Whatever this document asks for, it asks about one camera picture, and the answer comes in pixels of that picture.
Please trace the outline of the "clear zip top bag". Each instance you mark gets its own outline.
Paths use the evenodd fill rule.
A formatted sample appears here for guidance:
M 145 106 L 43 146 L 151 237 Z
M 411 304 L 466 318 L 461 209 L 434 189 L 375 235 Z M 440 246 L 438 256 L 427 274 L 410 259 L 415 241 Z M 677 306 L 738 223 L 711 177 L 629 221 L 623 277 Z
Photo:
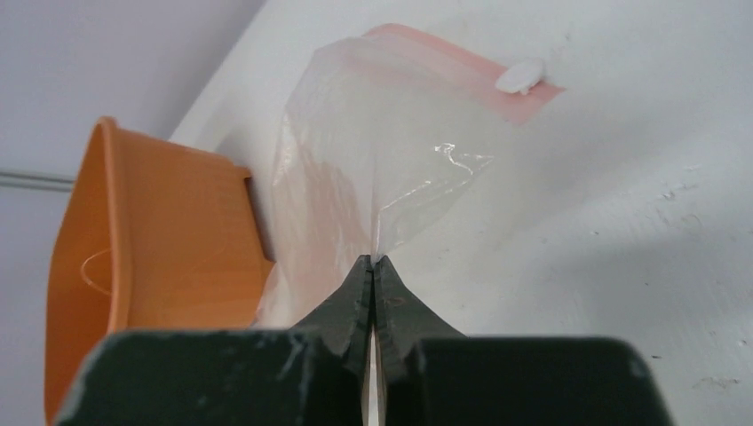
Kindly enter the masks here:
M 510 66 L 390 23 L 317 49 L 283 108 L 271 175 L 274 267 L 257 310 L 288 327 L 433 225 L 515 127 L 554 100 L 495 88 Z

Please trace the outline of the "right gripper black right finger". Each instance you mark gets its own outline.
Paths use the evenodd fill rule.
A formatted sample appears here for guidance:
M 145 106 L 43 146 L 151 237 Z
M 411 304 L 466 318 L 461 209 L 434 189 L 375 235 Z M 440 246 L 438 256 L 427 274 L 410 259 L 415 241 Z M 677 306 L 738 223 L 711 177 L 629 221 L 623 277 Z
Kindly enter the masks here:
M 420 340 L 463 336 L 404 284 L 388 256 L 374 265 L 373 294 L 377 353 L 385 380 L 408 375 L 408 356 Z

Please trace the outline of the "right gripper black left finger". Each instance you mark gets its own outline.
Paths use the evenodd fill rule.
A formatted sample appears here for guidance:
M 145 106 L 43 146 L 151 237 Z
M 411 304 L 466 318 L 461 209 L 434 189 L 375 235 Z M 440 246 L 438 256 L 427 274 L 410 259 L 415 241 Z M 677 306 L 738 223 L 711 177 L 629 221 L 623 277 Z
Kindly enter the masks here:
M 305 375 L 315 375 L 320 356 L 335 358 L 338 367 L 350 375 L 368 374 L 372 296 L 371 256 L 362 255 L 340 287 L 291 327 L 318 341 L 305 351 Z

